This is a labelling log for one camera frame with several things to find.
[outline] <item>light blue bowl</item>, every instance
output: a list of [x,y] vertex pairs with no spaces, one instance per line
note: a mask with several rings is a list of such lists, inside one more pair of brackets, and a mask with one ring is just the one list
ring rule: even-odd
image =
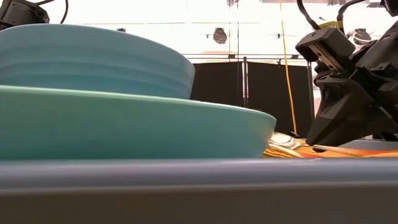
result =
[[258,158],[271,115],[154,96],[0,86],[0,160]]
[[195,75],[180,53],[124,32],[65,24],[0,32],[0,85],[189,99]]

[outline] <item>yellow cable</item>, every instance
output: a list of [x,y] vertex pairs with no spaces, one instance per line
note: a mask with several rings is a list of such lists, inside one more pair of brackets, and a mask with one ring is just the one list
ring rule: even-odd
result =
[[[280,8],[280,14],[282,16],[282,0],[279,0],[279,8]],[[286,40],[285,40],[285,26],[284,26],[284,20],[281,17],[280,19],[282,23],[282,39],[284,42],[284,55],[285,55],[285,69],[286,69],[286,80],[287,80],[287,89],[289,90],[289,98],[290,98],[290,108],[292,110],[292,121],[293,121],[293,131],[295,134],[297,134],[297,128],[296,128],[296,118],[295,118],[295,113],[294,113],[294,106],[293,106],[293,96],[292,96],[292,89],[290,88],[290,79],[289,79],[289,66],[287,64],[287,54],[286,54]]]

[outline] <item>black curtain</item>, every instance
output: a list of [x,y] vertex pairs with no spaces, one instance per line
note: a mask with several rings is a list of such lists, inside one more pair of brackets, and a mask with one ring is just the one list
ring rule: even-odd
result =
[[242,63],[196,63],[191,100],[243,106]]
[[[289,66],[297,134],[305,138],[313,122],[312,82],[307,67]],[[276,131],[294,130],[284,65],[248,62],[248,107],[273,115]]]

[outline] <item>teal bowl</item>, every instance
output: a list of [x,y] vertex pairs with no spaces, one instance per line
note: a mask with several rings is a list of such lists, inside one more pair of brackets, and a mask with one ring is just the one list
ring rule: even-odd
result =
[[271,115],[199,101],[0,86],[0,160],[258,158]]
[[193,65],[142,37],[86,26],[33,24],[1,31],[0,85],[189,99]]

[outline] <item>black cable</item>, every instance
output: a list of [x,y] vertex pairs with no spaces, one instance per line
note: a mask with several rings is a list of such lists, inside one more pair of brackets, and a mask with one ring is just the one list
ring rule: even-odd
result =
[[41,2],[36,2],[35,4],[39,6],[39,5],[47,4],[47,3],[50,3],[50,2],[53,2],[53,1],[55,1],[55,0],[44,0],[44,1],[41,1]]
[[68,0],[65,0],[65,12],[63,13],[63,17],[62,17],[62,19],[61,19],[60,24],[63,24],[63,22],[65,22],[65,19],[66,19],[67,16],[68,16],[68,11],[69,11],[69,1],[68,1]]
[[308,21],[308,23],[312,26],[313,29],[315,30],[321,29],[321,27],[313,19],[311,19],[310,15],[308,14],[307,10],[304,7],[303,0],[297,0],[297,6],[301,14],[304,15],[305,19]]
[[365,0],[352,0],[340,7],[340,9],[338,10],[338,14],[337,14],[337,22],[341,23],[340,31],[345,33],[344,25],[343,25],[343,18],[344,18],[344,12],[347,10],[347,8],[352,6],[353,4],[360,3],[363,1],[365,1]]

